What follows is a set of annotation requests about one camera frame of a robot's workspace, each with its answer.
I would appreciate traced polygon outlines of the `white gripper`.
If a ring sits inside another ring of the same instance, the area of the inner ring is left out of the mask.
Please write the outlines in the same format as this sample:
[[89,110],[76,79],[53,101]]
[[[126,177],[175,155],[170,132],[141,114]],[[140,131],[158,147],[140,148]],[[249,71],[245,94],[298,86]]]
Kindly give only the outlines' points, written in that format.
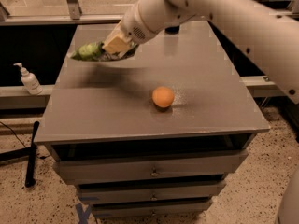
[[132,42],[144,44],[162,30],[180,26],[192,17],[190,11],[174,6],[168,0],[139,0],[126,11],[121,29],[109,34],[102,49],[109,54],[127,52]]

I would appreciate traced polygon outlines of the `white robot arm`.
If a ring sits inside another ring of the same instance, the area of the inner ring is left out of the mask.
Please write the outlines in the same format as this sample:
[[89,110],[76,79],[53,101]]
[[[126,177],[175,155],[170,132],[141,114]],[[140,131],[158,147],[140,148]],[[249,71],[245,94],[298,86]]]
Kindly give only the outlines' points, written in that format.
[[254,0],[139,0],[106,38],[123,54],[195,16],[210,21],[294,103],[299,103],[299,22]]

